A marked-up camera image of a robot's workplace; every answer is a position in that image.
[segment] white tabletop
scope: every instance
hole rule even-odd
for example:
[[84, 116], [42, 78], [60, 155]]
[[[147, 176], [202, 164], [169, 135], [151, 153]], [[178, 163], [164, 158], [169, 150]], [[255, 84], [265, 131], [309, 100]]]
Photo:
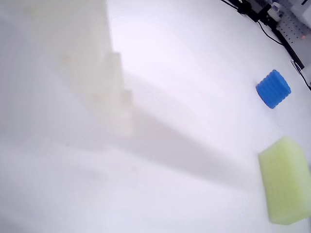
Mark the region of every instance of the white tabletop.
[[[218, 0], [108, 6], [134, 93], [134, 135], [108, 135], [52, 75], [41, 79], [40, 61], [35, 91], [22, 78], [27, 67], [1, 73], [7, 232], [308, 232], [306, 219], [269, 222], [257, 158], [287, 134], [311, 159], [311, 93], [286, 50]], [[272, 69], [292, 89], [273, 110], [255, 90]]]

